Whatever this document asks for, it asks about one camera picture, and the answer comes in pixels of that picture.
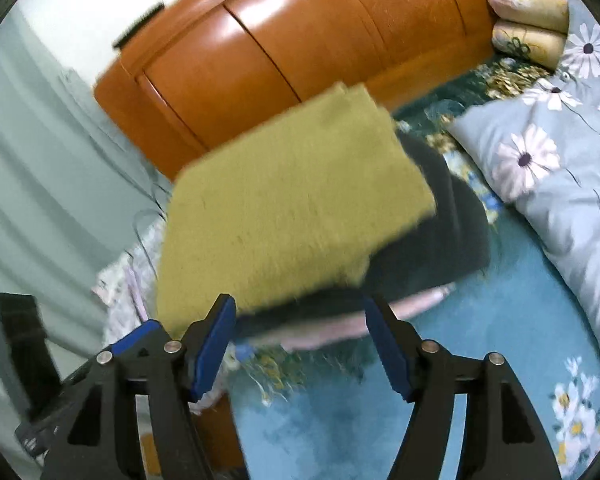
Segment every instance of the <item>bed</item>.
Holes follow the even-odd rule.
[[[474,70],[493,56],[493,23],[486,0],[180,0],[122,46],[94,92],[172,179],[188,162],[338,80],[365,82],[403,121],[401,135],[425,137],[440,132],[440,106],[483,104],[494,97],[494,71],[524,68],[496,59]],[[455,354],[503,353],[563,477],[577,478],[600,449],[598,343],[528,222],[487,195],[490,267],[413,322]],[[267,363],[285,367],[287,380],[266,406],[258,356],[239,341],[238,350],[250,365],[232,376],[229,391],[251,478],[388,473],[411,408],[392,392],[368,338],[298,352],[293,362],[269,353]],[[299,362],[301,378],[294,375]],[[462,411],[458,402],[443,479],[455,475]]]

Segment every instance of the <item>brown headboard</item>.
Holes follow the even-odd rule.
[[[166,176],[336,81],[389,109],[492,54],[486,0],[179,0],[95,97]]]

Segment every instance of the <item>light green curtain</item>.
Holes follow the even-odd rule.
[[[135,243],[136,212],[156,209],[155,182],[170,186],[12,9],[0,25],[0,292],[36,296],[63,375],[100,347],[106,312],[90,289]],[[0,448],[35,478],[17,424],[0,384]]]

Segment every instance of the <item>daisy print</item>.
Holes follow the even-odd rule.
[[[571,94],[560,90],[543,77],[538,79],[537,83],[539,88],[528,88],[522,94],[522,102],[525,105],[532,106],[535,103],[546,103],[548,110],[560,111],[562,110],[562,103],[574,108],[582,104]]]
[[[500,189],[501,197],[513,202],[523,193],[560,168],[557,147],[539,126],[530,124],[521,137],[511,134],[511,144],[498,146],[502,162],[493,172],[493,179]]]
[[[570,34],[567,40],[573,46],[564,49],[562,65],[576,77],[587,79],[589,73],[600,77],[600,26],[596,23],[589,36],[587,24],[580,25],[581,38]]]

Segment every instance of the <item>blue bed sheet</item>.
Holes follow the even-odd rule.
[[[492,227],[490,267],[458,283],[442,304],[412,322],[423,338],[457,355],[502,353],[549,436],[564,478],[577,478],[600,448],[600,352],[580,305],[542,253],[525,219],[505,210]],[[372,358],[353,377],[333,368],[287,399],[262,403],[244,371],[230,384],[252,480],[378,480],[392,466],[412,406],[392,391],[370,338]],[[441,478],[456,477],[466,399],[456,396]],[[566,447],[564,432],[580,434]]]

